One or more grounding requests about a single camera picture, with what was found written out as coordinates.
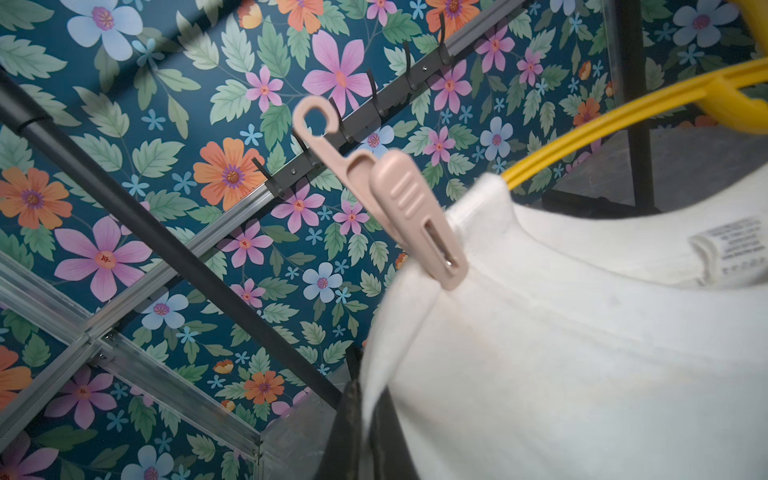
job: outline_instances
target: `green leaf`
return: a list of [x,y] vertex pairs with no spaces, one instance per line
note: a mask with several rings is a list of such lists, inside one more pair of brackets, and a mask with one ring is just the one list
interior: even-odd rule
[[29,40],[3,35],[0,37],[0,65],[11,75],[34,80],[50,78],[50,72],[61,70],[67,62],[46,54],[44,47],[31,45]]
[[227,18],[227,28],[221,34],[221,51],[227,56],[227,65],[235,71],[246,73],[253,70],[256,56],[244,30],[237,27],[234,15]]
[[363,234],[352,235],[349,239],[349,258],[352,259],[352,265],[356,265],[368,250],[368,237]]
[[197,207],[197,203],[189,198],[184,198],[178,192],[150,192],[144,198],[149,203],[149,211],[159,221],[176,220],[187,214],[187,210]]
[[290,108],[288,105],[270,105],[259,118],[261,119],[261,131],[264,133],[264,141],[267,148],[283,139],[291,125]]
[[296,59],[296,63],[301,68],[306,68],[306,60],[310,56],[310,34],[307,33],[306,28],[296,31],[294,27],[288,27],[286,37],[290,56]]
[[264,19],[261,27],[261,35],[258,39],[257,51],[261,61],[269,68],[273,77],[285,78],[290,71],[290,57],[288,47],[283,41],[283,34],[275,31],[269,15]]
[[105,94],[96,95],[83,87],[74,87],[74,89],[85,103],[82,106],[83,111],[90,115],[89,120],[102,134],[116,138],[125,135],[131,123],[117,102],[110,101]]
[[37,230],[22,227],[22,236],[24,236],[24,243],[29,245],[29,250],[39,254],[48,261],[53,261],[53,251],[56,250],[56,246],[53,240],[53,233],[49,229],[42,225],[38,226]]
[[259,286],[266,291],[261,296],[265,300],[279,300],[285,298],[289,293],[298,288],[296,285],[288,284],[288,280],[280,278],[267,277],[259,282]]
[[102,450],[101,453],[96,455],[96,458],[91,461],[91,468],[100,470],[110,470],[114,468],[118,464],[118,460],[123,458],[123,455],[125,455],[125,452],[127,452],[130,447],[130,445],[120,445],[114,449],[107,448]]
[[402,45],[404,41],[411,41],[415,35],[420,35],[422,29],[413,21],[410,14],[398,10],[388,16],[383,33],[389,43]]
[[340,232],[340,226],[338,223],[331,223],[326,228],[326,250],[328,250],[328,261],[336,258],[336,255],[344,250],[344,243],[346,243],[346,237]]
[[202,224],[210,225],[219,217],[221,217],[222,213],[223,212],[219,209],[219,207],[215,207],[214,205],[205,205],[203,207],[197,208],[196,210],[188,211],[187,215]]
[[389,259],[389,249],[387,248],[386,243],[381,240],[371,243],[371,248],[368,250],[368,253],[370,253],[371,261],[376,265],[376,268],[379,269],[379,272],[383,272],[384,266]]
[[339,340],[338,342],[331,343],[327,349],[323,350],[323,360],[326,363],[336,363],[344,358],[347,347],[352,345],[352,340]]
[[344,14],[339,10],[339,7],[329,0],[323,2],[323,14],[317,15],[317,19],[320,20],[320,27],[322,27],[323,30],[330,31],[337,35],[339,33],[349,35],[349,28],[344,21]]
[[192,453],[197,455],[200,460],[210,462],[216,456],[214,442],[205,435],[200,435],[199,433],[195,436],[187,435],[187,441],[192,447]]
[[210,102],[214,104],[210,109],[211,125],[224,118],[227,121],[232,121],[235,117],[240,118],[250,110],[250,100],[245,97],[248,88],[239,81],[229,79],[226,85],[219,85],[216,90],[218,93],[210,98]]
[[181,13],[176,12],[176,26],[180,32],[178,41],[195,68],[210,70],[219,66],[219,48],[197,23],[190,25]]

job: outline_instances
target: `coat hook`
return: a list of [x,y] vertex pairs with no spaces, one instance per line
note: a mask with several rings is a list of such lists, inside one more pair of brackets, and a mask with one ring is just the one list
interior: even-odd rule
[[371,83],[371,101],[373,102],[373,107],[379,112],[379,116],[384,118],[387,115],[387,110],[379,106],[379,97],[376,92],[376,81],[373,79],[373,72],[369,68],[366,74],[368,75],[368,81]]

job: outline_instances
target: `clothing label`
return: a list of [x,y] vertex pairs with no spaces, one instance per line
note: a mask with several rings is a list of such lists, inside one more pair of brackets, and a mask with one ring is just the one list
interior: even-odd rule
[[766,219],[748,217],[691,237],[706,264],[704,285],[748,286],[768,277]]

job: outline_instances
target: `yellow plastic hanger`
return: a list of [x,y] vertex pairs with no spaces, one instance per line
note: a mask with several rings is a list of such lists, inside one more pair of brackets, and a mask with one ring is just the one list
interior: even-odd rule
[[[763,51],[768,51],[768,0],[731,1],[739,5],[757,43]],[[727,127],[751,134],[768,134],[768,103],[748,98],[738,90],[765,81],[768,81],[768,58],[671,85],[581,125],[507,169],[502,178],[512,190],[579,148],[638,121],[694,102]]]

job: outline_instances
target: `black metal pole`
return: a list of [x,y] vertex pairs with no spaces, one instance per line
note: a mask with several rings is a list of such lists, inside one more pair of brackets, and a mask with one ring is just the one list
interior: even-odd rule
[[341,392],[211,272],[162,223],[56,127],[26,92],[0,69],[0,122],[23,135],[72,180],[131,229],[205,297],[259,342],[278,362],[336,409]]

